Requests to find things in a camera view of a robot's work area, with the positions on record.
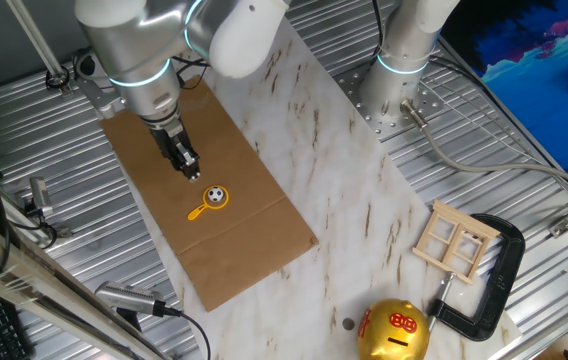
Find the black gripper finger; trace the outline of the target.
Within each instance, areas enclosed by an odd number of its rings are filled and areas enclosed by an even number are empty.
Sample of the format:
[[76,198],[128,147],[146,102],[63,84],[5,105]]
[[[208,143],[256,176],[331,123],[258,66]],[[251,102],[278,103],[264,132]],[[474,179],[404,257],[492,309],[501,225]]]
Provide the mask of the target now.
[[190,147],[178,142],[176,144],[180,170],[189,181],[196,181],[200,177],[199,155]]
[[188,161],[180,153],[170,153],[168,159],[176,171],[180,171],[184,176],[188,175]]

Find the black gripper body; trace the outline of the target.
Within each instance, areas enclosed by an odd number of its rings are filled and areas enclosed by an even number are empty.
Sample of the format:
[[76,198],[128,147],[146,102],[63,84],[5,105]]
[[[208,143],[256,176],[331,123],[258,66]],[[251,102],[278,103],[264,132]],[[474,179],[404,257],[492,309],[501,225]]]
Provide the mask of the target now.
[[178,107],[175,107],[168,115],[142,117],[142,120],[150,129],[151,135],[165,158],[168,159],[170,153],[177,153],[176,144],[178,142],[194,150]]

